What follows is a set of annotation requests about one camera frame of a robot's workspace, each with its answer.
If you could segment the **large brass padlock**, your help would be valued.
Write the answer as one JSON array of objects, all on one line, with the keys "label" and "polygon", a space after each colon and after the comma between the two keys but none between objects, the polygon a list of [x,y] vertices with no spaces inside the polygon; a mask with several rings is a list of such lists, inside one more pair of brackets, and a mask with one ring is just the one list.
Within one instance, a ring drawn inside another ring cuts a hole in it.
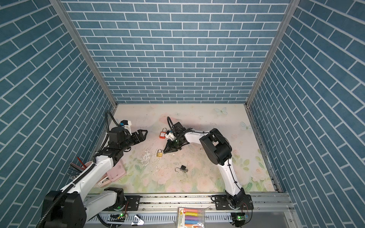
[{"label": "large brass padlock", "polygon": [[163,156],[163,150],[162,149],[158,149],[157,152],[156,152],[156,156],[158,158],[161,158]]}]

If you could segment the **red padlock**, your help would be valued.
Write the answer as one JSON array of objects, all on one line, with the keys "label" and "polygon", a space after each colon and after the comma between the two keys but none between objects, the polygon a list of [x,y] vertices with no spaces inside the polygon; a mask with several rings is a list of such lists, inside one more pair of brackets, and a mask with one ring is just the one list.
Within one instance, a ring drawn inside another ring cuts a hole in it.
[{"label": "red padlock", "polygon": [[160,132],[159,138],[165,139],[167,133],[167,128],[163,128]]}]

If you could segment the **black padlock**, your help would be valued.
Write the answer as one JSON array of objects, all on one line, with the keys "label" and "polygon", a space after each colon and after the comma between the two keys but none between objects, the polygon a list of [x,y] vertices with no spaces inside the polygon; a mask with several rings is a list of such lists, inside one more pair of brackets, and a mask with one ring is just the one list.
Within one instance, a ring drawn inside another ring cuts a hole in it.
[{"label": "black padlock", "polygon": [[175,172],[176,173],[187,173],[188,172],[188,169],[186,166],[182,165],[181,167],[175,167]]}]

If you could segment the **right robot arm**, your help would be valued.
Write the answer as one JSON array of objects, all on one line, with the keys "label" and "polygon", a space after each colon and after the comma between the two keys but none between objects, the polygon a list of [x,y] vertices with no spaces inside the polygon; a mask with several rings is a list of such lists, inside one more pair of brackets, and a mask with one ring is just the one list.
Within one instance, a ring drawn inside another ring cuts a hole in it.
[{"label": "right robot arm", "polygon": [[197,131],[193,128],[184,128],[180,122],[170,127],[165,133],[167,138],[164,154],[174,153],[183,146],[200,144],[209,160],[217,165],[223,178],[226,200],[233,209],[252,210],[253,203],[250,195],[240,185],[233,168],[232,147],[229,141],[214,128],[210,131]]}]

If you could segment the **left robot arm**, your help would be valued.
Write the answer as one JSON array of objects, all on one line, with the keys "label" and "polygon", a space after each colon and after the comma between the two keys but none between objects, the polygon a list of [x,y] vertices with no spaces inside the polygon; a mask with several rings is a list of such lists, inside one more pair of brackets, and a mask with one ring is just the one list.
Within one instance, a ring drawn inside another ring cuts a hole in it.
[{"label": "left robot arm", "polygon": [[38,228],[82,228],[85,223],[106,208],[115,211],[126,208],[122,188],[109,187],[101,194],[87,195],[102,177],[117,165],[124,152],[143,142],[148,131],[131,133],[126,126],[112,128],[108,132],[108,147],[93,158],[92,163],[73,181],[59,191],[50,191],[44,198],[42,216]]}]

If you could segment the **pink pencil case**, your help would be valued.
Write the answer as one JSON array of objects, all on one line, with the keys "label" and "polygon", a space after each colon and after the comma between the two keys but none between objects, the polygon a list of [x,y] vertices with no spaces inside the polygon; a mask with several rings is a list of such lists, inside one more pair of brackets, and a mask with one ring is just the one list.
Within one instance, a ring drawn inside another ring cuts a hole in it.
[{"label": "pink pencil case", "polygon": [[116,166],[106,172],[102,178],[94,185],[94,188],[102,188],[113,182],[117,182],[119,179],[127,174],[123,161],[119,160]]}]

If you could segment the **marker pack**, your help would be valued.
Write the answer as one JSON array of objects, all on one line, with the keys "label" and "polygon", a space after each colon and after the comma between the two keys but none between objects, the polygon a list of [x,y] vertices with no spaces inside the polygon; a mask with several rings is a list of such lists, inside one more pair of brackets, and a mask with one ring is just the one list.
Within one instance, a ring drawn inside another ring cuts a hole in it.
[{"label": "marker pack", "polygon": [[204,228],[205,209],[179,207],[176,218],[177,228]]}]

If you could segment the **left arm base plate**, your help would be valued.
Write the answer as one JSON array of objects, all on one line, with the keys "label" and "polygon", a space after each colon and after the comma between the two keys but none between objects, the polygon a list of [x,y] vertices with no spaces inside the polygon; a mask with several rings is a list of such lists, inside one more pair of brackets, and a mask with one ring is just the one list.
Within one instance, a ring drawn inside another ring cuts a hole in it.
[{"label": "left arm base plate", "polygon": [[124,195],[122,197],[117,197],[117,201],[112,208],[115,211],[137,211],[140,199],[140,195]]}]

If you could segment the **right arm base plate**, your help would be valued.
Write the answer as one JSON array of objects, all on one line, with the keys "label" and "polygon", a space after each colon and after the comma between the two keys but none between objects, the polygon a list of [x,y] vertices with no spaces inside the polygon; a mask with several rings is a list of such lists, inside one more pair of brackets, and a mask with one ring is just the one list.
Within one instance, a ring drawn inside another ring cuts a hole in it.
[{"label": "right arm base plate", "polygon": [[213,195],[211,196],[212,202],[215,204],[215,208],[218,211],[223,210],[243,210],[250,211],[254,209],[252,198],[250,195],[241,194],[236,196],[230,195]]}]

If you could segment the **aluminium front rail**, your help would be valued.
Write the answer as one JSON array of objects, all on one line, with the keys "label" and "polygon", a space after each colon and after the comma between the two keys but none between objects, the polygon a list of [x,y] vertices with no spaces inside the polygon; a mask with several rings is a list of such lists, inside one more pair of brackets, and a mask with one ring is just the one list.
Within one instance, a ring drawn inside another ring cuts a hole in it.
[{"label": "aluminium front rail", "polygon": [[[177,211],[178,207],[203,208],[208,212],[241,212],[243,210],[218,211],[211,196],[219,193],[126,193],[140,195],[137,211],[140,213],[168,213]],[[243,212],[293,212],[294,206],[287,193],[253,192],[250,194],[254,209]]]}]

